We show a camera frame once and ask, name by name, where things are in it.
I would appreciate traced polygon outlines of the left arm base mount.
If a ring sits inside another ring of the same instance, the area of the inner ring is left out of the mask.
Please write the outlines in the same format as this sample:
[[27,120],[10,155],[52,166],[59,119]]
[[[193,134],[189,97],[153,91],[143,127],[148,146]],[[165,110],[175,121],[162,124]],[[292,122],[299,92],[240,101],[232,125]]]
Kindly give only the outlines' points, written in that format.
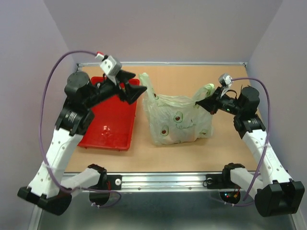
[[90,186],[90,189],[96,190],[121,190],[122,175],[107,174],[103,179],[99,179],[96,185]]

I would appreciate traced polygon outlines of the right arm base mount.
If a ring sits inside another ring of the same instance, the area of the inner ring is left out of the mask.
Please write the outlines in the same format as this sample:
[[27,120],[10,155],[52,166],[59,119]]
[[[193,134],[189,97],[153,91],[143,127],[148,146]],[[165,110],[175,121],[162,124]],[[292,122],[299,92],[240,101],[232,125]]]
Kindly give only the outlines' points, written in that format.
[[239,185],[231,181],[231,174],[206,174],[205,179],[202,182],[204,187],[208,189],[236,189]]

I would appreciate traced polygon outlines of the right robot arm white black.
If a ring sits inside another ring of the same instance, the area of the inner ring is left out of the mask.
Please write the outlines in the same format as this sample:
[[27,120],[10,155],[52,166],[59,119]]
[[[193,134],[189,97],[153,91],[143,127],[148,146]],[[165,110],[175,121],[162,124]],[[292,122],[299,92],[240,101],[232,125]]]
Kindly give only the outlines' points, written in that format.
[[240,163],[229,163],[222,173],[208,176],[211,189],[234,188],[236,185],[248,192],[258,213],[263,217],[295,214],[303,198],[305,188],[301,181],[294,181],[284,169],[268,141],[268,130],[256,111],[260,103],[259,91],[244,87],[238,98],[215,92],[196,104],[212,115],[218,110],[234,115],[234,127],[240,138],[259,164],[251,174]]

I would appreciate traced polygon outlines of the pale green plastic bag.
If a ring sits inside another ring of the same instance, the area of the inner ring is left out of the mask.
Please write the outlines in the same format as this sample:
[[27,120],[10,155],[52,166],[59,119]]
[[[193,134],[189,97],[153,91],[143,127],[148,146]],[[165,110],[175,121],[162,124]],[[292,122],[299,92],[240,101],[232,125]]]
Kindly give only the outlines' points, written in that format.
[[212,137],[213,116],[196,102],[213,94],[213,84],[203,85],[190,98],[157,94],[147,73],[139,74],[139,79],[147,87],[142,107],[155,145],[194,142],[199,138]]

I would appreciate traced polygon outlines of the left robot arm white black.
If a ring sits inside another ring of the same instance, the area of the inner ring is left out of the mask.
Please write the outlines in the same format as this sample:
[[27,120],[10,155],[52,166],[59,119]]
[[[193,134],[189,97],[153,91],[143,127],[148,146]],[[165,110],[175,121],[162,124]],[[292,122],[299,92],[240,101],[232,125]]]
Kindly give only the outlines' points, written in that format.
[[107,180],[107,170],[97,164],[89,165],[83,172],[63,180],[71,156],[94,119],[92,108],[114,96],[133,104],[147,90],[145,86],[130,84],[135,74],[120,70],[114,82],[105,78],[92,84],[83,71],[71,74],[64,92],[67,96],[56,120],[48,151],[43,151],[43,162],[28,186],[21,187],[18,197],[42,210],[62,215],[71,201],[82,191],[89,191],[93,198],[102,195],[104,201],[92,204],[103,207],[113,193]]

